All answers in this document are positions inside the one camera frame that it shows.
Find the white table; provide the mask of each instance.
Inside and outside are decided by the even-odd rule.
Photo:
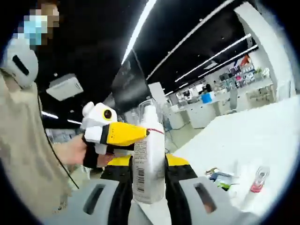
[[[276,201],[293,170],[300,134],[300,98],[295,96],[261,108],[216,117],[200,134],[174,155],[188,160],[197,176],[213,167],[233,170],[252,165],[244,183],[247,193],[258,166],[270,167],[270,175],[261,192],[245,210],[263,215]]]

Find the black cable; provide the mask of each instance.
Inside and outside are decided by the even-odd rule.
[[[39,111],[41,112],[40,105],[39,105],[39,99],[38,99],[38,92],[37,92],[37,105],[38,105]],[[75,184],[75,186],[79,189],[78,185],[75,183],[75,181],[74,181],[73,178],[71,177],[70,173],[67,171],[67,169],[64,167],[64,165],[63,165],[63,163],[61,162],[61,160],[60,160],[60,159],[58,158],[58,156],[56,155],[56,153],[55,153],[55,151],[54,151],[54,149],[53,149],[53,146],[52,146],[52,144],[51,144],[51,142],[50,142],[50,140],[49,140],[49,137],[48,137],[48,135],[47,135],[47,133],[46,133],[45,128],[44,128],[44,133],[45,133],[45,135],[46,135],[46,137],[47,137],[47,141],[48,141],[49,145],[51,146],[52,152],[53,152],[53,154],[55,155],[56,159],[57,159],[58,162],[60,163],[61,167],[65,170],[67,176],[71,179],[71,181],[72,181],[72,182]]]

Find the small bottle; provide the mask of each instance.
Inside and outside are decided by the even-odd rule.
[[[135,143],[133,195],[138,202],[152,204],[165,194],[165,133],[162,113],[153,99],[139,105],[139,125],[149,135]]]

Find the ceiling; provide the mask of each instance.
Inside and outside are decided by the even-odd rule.
[[[193,29],[221,0],[157,0],[151,10],[134,50],[145,76]],[[48,128],[72,128],[81,121],[82,107],[89,101],[102,102],[111,92],[130,37],[146,0],[65,0],[59,5],[60,27],[53,39],[37,50],[39,73],[37,85],[43,110],[58,120],[45,118]],[[161,82],[165,93],[178,90],[185,82],[197,80],[205,65],[179,82],[174,82],[195,66],[245,36],[233,8],[235,1],[205,23],[184,42],[148,80]],[[246,41],[214,59],[222,63],[248,49]],[[84,92],[62,102],[48,95],[49,82],[68,73],[76,74]]]

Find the hand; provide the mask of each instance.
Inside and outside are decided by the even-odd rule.
[[[55,144],[53,146],[55,153],[63,164],[83,165],[83,159],[85,157],[87,145],[82,140],[82,134],[72,138],[67,143]],[[99,155],[97,160],[97,166],[107,166],[107,164],[114,158],[114,155]]]

